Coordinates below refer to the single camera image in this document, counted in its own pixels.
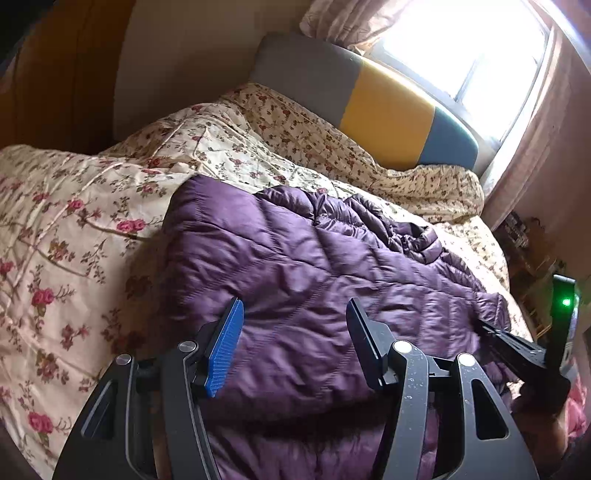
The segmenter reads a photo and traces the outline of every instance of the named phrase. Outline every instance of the black clamp jaw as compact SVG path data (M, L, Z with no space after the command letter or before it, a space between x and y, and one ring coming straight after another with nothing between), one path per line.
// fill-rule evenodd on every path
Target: black clamp jaw
M347 327L368 385L392 392L372 480L417 479L430 393L440 415L436 478L538 479L515 422L472 355L425 355L368 319L358 299L347 305Z
M243 321L234 298L221 320L161 357L119 355L76 420L53 479L155 480L150 392L160 391L173 479L219 480L199 402L223 385Z

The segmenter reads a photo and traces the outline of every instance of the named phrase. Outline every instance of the pink curtain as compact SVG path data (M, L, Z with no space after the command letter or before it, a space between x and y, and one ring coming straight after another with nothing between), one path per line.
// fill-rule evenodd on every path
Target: pink curtain
M314 0L300 29L308 37L365 53L411 0Z
M503 158L498 158L501 157L499 150L481 179L486 195L482 219L491 229L515 209L546 160L554 156L552 144L560 135L571 100L569 77L576 53L560 30L554 28L553 33L554 42L544 82L515 154L505 167Z

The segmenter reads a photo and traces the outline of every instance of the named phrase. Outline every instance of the bed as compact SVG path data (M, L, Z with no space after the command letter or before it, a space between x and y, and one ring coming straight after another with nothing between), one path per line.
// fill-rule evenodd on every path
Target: bed
M248 83L143 128L97 156L0 151L0 416L51 478L78 413L114 355L168 348L158 325L160 227L170 196L201 173L247 192L276 185L361 194L390 218L434 225L489 292L508 301L506 262L479 217L476 175L455 165L381 167L331 123Z

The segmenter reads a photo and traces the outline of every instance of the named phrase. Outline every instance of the window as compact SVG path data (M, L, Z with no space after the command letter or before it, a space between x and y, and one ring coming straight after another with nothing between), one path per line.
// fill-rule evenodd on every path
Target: window
M417 82L498 147L547 40L548 29L522 0L414 0L369 57Z

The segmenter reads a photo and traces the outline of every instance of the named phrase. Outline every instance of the quilted fabric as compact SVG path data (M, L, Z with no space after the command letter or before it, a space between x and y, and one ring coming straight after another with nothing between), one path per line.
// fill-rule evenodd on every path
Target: quilted fabric
M198 175L173 194L163 230L170 332L192 335L232 296L245 305L226 385L205 409L225 479L367 478L385 411L346 327L351 297L398 339L444 358L478 351L477 318L509 328L504 298L486 293L433 228L394 222L362 196L251 195Z

